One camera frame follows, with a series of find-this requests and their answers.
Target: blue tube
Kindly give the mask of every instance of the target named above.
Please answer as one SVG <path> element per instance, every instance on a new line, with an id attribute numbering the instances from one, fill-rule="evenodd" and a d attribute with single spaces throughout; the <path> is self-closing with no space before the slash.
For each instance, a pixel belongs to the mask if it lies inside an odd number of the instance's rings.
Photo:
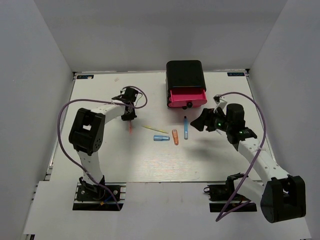
<path id="1" fill-rule="evenodd" d="M 187 116 L 184 116 L 184 139 L 188 139 L 188 119 Z"/>
<path id="2" fill-rule="evenodd" d="M 163 135 L 154 135 L 153 141 L 170 141 L 169 136 L 163 136 Z"/>

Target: small tube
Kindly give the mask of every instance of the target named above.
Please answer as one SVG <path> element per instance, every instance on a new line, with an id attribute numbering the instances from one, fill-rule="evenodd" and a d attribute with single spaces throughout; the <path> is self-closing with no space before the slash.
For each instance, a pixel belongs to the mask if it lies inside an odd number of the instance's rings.
<path id="1" fill-rule="evenodd" d="M 170 141 L 169 136 L 163 136 L 163 135 L 154 135 L 153 141 Z"/>
<path id="2" fill-rule="evenodd" d="M 188 119 L 187 116 L 184 116 L 184 139 L 188 139 Z"/>
<path id="3" fill-rule="evenodd" d="M 131 123 L 131 120 L 129 121 L 129 133 L 132 134 L 132 123 Z"/>
<path id="4" fill-rule="evenodd" d="M 178 131 L 176 129 L 172 130 L 173 141 L 175 145 L 179 144 Z"/>

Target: test tube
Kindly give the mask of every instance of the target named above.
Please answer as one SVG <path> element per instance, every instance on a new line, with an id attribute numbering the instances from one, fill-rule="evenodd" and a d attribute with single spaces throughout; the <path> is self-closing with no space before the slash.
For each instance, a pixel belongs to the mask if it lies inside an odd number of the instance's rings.
<path id="1" fill-rule="evenodd" d="M 188 119 L 187 116 L 184 116 L 184 139 L 188 139 Z"/>
<path id="2" fill-rule="evenodd" d="M 175 145 L 179 144 L 178 131 L 176 129 L 172 130 L 173 142 Z"/>
<path id="3" fill-rule="evenodd" d="M 170 141 L 169 136 L 163 136 L 163 135 L 154 135 L 153 141 Z"/>

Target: orange tube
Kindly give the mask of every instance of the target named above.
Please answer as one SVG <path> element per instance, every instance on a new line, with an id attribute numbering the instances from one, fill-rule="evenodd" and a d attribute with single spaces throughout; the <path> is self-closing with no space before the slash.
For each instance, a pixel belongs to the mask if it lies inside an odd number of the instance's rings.
<path id="1" fill-rule="evenodd" d="M 132 134 L 132 123 L 129 121 L 129 133 Z"/>
<path id="2" fill-rule="evenodd" d="M 176 129 L 172 130 L 173 141 L 175 145 L 179 144 L 178 131 Z"/>

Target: marker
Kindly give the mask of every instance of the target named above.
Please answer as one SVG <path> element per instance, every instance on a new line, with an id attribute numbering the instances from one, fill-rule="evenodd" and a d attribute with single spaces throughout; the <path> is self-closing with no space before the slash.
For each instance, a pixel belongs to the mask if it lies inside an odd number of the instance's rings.
<path id="1" fill-rule="evenodd" d="M 187 116 L 184 116 L 184 139 L 188 139 L 188 119 Z"/>

